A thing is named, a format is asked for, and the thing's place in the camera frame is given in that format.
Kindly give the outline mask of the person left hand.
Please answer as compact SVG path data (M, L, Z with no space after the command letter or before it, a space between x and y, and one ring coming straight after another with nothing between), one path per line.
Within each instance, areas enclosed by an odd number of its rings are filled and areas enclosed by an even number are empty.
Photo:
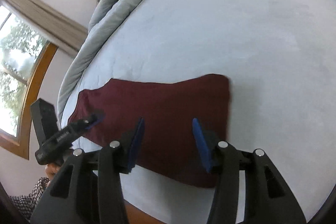
M53 180L53 178L58 173L60 168L61 168L61 166L59 166L55 163L50 163L50 164L46 165L45 172L46 172L46 175L47 175L47 177L50 181Z

